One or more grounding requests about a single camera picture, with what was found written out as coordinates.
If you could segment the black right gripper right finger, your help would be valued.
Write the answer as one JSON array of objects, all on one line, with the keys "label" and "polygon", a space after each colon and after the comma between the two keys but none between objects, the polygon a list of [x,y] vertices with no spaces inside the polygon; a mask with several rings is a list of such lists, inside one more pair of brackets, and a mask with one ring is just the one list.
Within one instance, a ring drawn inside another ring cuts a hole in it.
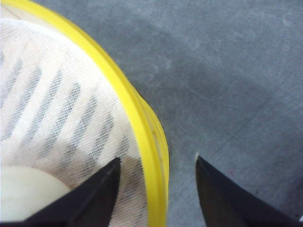
[{"label": "black right gripper right finger", "polygon": [[196,158],[196,186],[208,227],[301,227],[303,223],[255,197],[201,156]]}]

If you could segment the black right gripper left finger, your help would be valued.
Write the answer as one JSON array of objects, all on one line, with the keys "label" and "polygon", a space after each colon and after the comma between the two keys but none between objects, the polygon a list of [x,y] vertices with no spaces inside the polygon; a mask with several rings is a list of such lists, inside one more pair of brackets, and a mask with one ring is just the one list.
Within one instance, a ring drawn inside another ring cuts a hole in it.
[{"label": "black right gripper left finger", "polygon": [[120,159],[114,158],[89,179],[25,220],[6,227],[107,227],[120,183]]}]

